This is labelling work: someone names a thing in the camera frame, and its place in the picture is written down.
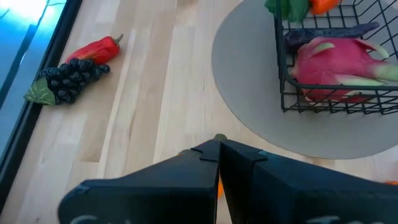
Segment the light wood surface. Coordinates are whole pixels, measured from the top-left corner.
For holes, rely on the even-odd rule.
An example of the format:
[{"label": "light wood surface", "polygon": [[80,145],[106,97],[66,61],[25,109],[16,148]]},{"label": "light wood surface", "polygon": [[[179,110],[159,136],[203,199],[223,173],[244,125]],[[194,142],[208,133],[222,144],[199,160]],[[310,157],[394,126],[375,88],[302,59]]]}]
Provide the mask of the light wood surface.
[{"label": "light wood surface", "polygon": [[[398,180],[396,148],[354,160],[303,157],[269,144],[234,117],[215,86],[211,48],[240,2],[84,0],[63,58],[122,33],[123,51],[109,63],[112,72],[74,105],[43,108],[0,223],[57,223],[60,199],[82,180],[120,177],[216,133],[367,179]],[[231,223],[224,198],[218,223]]]}]

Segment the green leaf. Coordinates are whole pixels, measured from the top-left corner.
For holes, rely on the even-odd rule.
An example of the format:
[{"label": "green leaf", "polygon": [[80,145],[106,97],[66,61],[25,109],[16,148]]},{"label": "green leaf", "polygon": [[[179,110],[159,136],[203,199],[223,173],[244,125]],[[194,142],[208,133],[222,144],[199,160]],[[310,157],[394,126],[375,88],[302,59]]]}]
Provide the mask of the green leaf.
[{"label": "green leaf", "polygon": [[34,82],[24,98],[34,103],[55,105],[54,93],[47,87],[47,80],[45,78],[41,78]]}]

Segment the wire basket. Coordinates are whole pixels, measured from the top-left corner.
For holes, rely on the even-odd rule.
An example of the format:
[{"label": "wire basket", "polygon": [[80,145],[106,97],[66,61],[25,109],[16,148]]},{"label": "wire basket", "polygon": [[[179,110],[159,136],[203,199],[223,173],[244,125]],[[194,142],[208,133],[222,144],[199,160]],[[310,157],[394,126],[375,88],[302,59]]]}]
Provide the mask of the wire basket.
[{"label": "wire basket", "polygon": [[[338,7],[322,16],[308,15],[302,23],[282,21],[280,1],[277,1],[275,17],[275,37],[277,42],[281,107],[284,112],[312,111],[315,113],[380,113],[398,112],[398,83],[387,83],[384,86],[343,86],[343,85],[302,85],[289,75],[295,64],[296,55],[285,52],[284,34],[290,30],[302,28],[337,28],[353,27],[368,22],[378,22],[380,26],[362,36],[362,39],[381,44],[390,54],[386,61],[398,61],[398,0],[342,0]],[[376,59],[377,53],[369,51]],[[322,96],[317,92],[319,101],[309,103],[308,96],[314,96],[314,90],[329,90]],[[338,90],[356,90],[366,101],[350,103],[349,98],[342,101],[331,101]]]}]

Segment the dragon fruit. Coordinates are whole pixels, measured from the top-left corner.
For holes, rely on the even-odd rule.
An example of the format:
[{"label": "dragon fruit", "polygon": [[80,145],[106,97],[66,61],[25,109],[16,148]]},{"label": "dragon fruit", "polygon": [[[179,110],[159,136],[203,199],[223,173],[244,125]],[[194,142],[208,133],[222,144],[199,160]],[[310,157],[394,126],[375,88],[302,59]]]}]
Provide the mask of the dragon fruit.
[{"label": "dragon fruit", "polygon": [[[360,39],[318,37],[298,50],[291,75],[305,85],[383,86],[379,80],[398,82],[398,65],[372,58],[367,50],[389,58],[380,45]],[[303,90],[308,101],[360,103],[369,97],[358,90]]]}]

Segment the orange object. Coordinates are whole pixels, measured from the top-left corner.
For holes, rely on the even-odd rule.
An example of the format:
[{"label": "orange object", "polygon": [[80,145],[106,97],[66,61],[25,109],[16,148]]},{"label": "orange object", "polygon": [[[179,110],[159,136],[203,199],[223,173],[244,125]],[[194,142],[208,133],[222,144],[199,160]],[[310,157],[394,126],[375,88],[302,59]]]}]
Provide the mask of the orange object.
[{"label": "orange object", "polygon": [[398,181],[385,181],[385,184],[398,185]]},{"label": "orange object", "polygon": [[309,0],[312,4],[311,12],[314,15],[320,15],[328,12],[338,5],[340,0]]},{"label": "orange object", "polygon": [[220,198],[221,196],[223,196],[224,194],[224,187],[223,187],[223,183],[221,182],[221,179],[218,181],[218,194],[217,194],[217,198]]}]

